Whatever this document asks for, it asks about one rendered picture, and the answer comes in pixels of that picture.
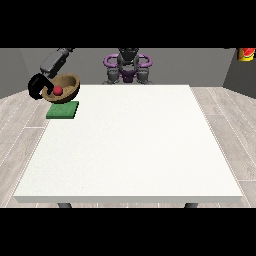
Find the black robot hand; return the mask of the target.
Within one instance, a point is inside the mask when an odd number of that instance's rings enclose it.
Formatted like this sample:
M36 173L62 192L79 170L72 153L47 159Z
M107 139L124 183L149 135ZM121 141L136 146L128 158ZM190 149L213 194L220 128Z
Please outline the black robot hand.
M44 87L47 88L47 94L50 95L54 85L43 74L35 74L28 82L29 95L35 100L42 99L43 96L40 92Z

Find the brown wooden bowl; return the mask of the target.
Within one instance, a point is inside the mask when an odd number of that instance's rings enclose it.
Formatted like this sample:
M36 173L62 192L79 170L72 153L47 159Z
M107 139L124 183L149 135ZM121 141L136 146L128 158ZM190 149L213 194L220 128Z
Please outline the brown wooden bowl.
M63 89L61 96L55 96L53 93L47 94L47 87L42 90L42 96L45 100L54 104L63 104L73 100L80 89L80 79L75 74L60 74L51 79L54 86L60 86Z

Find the green square pad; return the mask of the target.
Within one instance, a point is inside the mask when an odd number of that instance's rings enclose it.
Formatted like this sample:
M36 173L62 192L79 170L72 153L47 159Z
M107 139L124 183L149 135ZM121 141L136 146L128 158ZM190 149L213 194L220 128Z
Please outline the green square pad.
M70 101L63 104L52 104L46 114L46 118L73 119L75 117L78 106L78 101Z

